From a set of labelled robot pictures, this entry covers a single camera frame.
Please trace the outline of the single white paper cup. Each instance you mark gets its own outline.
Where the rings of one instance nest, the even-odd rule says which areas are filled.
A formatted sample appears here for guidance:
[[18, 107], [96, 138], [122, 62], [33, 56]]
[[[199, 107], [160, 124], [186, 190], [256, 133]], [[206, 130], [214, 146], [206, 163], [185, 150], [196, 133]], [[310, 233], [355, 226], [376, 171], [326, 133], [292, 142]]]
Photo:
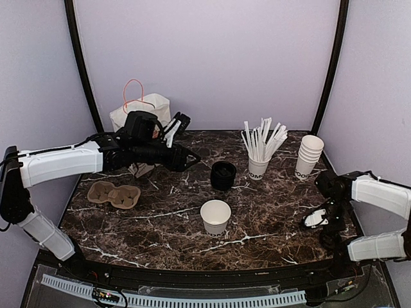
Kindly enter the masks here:
[[202, 205], [200, 215], [207, 235], [220, 237], [231, 217], [231, 208], [222, 200], [209, 200]]

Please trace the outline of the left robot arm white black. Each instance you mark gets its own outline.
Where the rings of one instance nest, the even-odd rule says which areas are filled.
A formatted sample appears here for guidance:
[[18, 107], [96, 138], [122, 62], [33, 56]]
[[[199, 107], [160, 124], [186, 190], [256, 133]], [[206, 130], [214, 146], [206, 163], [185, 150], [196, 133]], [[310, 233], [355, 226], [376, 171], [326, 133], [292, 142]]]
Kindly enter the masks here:
[[77, 280], [90, 274], [90, 264], [73, 240], [31, 203], [29, 189], [37, 184], [84, 173], [115, 171], [134, 163], [160, 164], [183, 172], [200, 156], [176, 144], [190, 118], [180, 112], [163, 126], [155, 114], [129, 112], [123, 127], [96, 133], [78, 144], [36, 151], [10, 146], [1, 162], [1, 218], [18, 225], [57, 259]]

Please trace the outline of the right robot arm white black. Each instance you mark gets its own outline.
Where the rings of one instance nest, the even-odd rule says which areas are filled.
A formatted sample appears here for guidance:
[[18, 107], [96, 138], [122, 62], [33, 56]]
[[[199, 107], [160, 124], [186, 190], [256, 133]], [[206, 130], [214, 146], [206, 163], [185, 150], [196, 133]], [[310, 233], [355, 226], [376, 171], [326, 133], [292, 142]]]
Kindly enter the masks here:
[[322, 244], [333, 252], [333, 278], [342, 278], [354, 262], [410, 260], [410, 186], [371, 171], [323, 171], [315, 186], [326, 201], [312, 214], [311, 227], [321, 227]]

